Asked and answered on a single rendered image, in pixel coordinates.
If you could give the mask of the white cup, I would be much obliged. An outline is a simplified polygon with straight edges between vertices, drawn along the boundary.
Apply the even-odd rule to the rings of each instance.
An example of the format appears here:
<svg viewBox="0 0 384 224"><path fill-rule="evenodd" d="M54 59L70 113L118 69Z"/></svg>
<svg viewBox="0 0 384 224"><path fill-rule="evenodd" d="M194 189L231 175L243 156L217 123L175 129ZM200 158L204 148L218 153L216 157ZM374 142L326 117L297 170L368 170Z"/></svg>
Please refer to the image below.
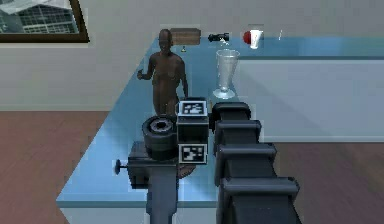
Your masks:
<svg viewBox="0 0 384 224"><path fill-rule="evenodd" d="M251 35L250 48L251 49L257 49L259 41L263 35L263 31L262 30L251 30L250 35Z"/></svg>

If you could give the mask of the brown wooden box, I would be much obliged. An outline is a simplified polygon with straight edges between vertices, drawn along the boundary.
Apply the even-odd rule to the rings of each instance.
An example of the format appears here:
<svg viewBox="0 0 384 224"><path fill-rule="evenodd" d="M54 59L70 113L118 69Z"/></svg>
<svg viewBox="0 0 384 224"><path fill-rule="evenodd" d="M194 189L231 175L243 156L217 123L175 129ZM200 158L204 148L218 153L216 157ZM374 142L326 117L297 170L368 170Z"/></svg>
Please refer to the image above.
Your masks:
<svg viewBox="0 0 384 224"><path fill-rule="evenodd" d="M199 45L201 30L198 28L171 28L174 45Z"/></svg>

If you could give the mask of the dark framed wall picture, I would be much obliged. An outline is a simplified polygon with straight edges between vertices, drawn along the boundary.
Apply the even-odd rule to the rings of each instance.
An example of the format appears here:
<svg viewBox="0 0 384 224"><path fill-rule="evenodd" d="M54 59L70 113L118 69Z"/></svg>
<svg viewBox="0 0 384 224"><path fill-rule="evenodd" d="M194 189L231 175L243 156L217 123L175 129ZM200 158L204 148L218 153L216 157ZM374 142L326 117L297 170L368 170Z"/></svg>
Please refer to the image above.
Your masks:
<svg viewBox="0 0 384 224"><path fill-rule="evenodd" d="M88 43L79 0L0 0L0 43Z"/></svg>

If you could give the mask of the white counter with blue top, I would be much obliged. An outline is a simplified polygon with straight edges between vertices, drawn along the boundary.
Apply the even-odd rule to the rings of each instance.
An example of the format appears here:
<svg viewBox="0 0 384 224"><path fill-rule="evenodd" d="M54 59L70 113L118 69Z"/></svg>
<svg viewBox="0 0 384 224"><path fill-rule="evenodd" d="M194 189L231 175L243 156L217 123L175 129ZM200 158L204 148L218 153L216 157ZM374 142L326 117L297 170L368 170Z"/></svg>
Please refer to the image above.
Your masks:
<svg viewBox="0 0 384 224"><path fill-rule="evenodd" d="M240 39L236 97L277 170L301 184L303 224L384 224L384 38ZM131 79L57 197L69 224L147 224L146 194L115 174L153 112L152 87Z"/></svg>

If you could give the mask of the brown human figure statue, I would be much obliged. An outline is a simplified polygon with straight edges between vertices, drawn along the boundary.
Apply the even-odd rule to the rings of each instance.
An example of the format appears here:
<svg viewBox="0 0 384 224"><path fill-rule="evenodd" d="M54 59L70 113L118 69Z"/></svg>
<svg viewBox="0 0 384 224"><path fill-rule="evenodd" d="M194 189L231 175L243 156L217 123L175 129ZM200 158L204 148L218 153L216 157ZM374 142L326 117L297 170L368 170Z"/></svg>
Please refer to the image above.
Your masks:
<svg viewBox="0 0 384 224"><path fill-rule="evenodd" d="M153 53L148 60L147 72L137 72L139 80L151 80L153 106L157 115L174 115L179 102L177 88L182 84L185 97L189 96L189 85L184 60L171 51L172 33L162 29L158 35L160 51Z"/></svg>

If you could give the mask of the black spray bottle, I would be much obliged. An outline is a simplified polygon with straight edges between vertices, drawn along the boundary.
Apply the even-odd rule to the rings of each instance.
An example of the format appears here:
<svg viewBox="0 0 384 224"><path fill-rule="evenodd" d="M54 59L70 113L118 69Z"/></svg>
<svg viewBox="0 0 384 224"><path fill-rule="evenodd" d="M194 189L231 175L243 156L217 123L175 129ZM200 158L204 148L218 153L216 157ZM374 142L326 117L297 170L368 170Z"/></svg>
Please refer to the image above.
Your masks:
<svg viewBox="0 0 384 224"><path fill-rule="evenodd" d="M228 33L218 33L218 34L209 34L208 35L208 41L209 42L222 42L222 43L228 43L229 42L229 34Z"/></svg>

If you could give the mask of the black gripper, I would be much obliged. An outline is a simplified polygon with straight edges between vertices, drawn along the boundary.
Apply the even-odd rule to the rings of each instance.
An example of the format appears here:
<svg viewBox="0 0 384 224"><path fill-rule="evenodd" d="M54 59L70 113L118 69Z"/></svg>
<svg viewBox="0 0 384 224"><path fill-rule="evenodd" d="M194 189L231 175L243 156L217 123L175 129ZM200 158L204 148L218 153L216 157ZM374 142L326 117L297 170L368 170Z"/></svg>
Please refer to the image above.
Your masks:
<svg viewBox="0 0 384 224"><path fill-rule="evenodd" d="M172 224L178 200L178 153L175 119L154 116L142 125L143 141L135 141L128 164L115 162L114 172L128 170L133 189L147 189L150 224Z"/></svg>

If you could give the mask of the clear glass vase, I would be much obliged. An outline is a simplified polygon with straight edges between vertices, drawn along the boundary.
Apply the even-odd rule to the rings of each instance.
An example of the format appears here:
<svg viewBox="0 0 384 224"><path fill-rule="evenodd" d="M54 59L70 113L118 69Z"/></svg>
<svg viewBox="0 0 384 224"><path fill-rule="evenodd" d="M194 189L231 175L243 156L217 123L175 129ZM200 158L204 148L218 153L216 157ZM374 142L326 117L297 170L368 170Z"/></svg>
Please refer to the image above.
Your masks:
<svg viewBox="0 0 384 224"><path fill-rule="evenodd" d="M240 53L237 50L222 49L216 52L217 59L217 89L213 91L219 99L230 99L235 96L230 89L232 77L235 73Z"/></svg>

